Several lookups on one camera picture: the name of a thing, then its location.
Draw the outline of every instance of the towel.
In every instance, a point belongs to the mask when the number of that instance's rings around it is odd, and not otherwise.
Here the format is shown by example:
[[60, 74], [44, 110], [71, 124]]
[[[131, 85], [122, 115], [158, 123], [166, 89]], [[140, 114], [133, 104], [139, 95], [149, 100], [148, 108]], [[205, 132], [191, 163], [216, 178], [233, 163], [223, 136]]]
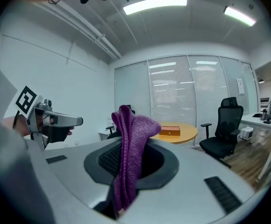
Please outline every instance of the towel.
[[120, 211], [128, 208], [136, 198], [136, 182], [141, 178], [145, 144], [162, 127], [146, 116], [134, 115], [126, 105], [112, 113], [112, 119], [122, 133], [120, 171], [114, 181], [114, 196], [117, 210]]

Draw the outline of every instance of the round wooden table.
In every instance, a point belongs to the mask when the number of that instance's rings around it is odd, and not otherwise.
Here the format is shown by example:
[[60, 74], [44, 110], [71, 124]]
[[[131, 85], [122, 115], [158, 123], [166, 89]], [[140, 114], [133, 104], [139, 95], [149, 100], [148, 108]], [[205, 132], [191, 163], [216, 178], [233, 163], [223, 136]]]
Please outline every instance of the round wooden table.
[[172, 144], [182, 144], [194, 139], [197, 134], [198, 130], [196, 127], [179, 122], [159, 122], [161, 126], [179, 126], [180, 128], [180, 136], [169, 136], [169, 135], [155, 135], [151, 137], [152, 139], [162, 140], [165, 142], [169, 142]]

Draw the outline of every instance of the floor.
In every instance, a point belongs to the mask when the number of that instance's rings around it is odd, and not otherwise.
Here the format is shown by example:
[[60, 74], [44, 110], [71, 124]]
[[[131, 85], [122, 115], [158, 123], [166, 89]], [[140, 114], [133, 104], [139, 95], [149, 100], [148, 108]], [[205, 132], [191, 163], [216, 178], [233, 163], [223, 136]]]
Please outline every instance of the floor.
[[258, 129], [255, 142], [239, 139], [234, 154], [223, 159], [231, 165], [231, 170], [245, 179], [255, 191], [268, 184], [267, 177], [271, 178], [271, 163], [259, 182], [256, 178], [260, 174], [271, 150], [271, 132]]

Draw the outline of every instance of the orange box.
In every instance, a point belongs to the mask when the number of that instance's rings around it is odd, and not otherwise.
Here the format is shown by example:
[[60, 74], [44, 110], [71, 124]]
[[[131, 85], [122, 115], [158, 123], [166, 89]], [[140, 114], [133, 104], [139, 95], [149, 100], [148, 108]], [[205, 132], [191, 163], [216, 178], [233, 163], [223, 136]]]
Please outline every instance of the orange box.
[[160, 135], [180, 136], [179, 126], [162, 126]]

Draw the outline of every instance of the chair headrest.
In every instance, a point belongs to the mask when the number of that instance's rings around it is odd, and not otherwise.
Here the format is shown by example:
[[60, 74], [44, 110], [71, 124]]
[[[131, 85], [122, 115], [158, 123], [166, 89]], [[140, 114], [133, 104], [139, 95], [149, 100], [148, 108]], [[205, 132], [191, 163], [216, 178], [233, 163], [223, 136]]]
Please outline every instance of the chair headrest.
[[221, 101], [221, 107], [236, 107], [238, 106], [236, 97], [230, 97]]

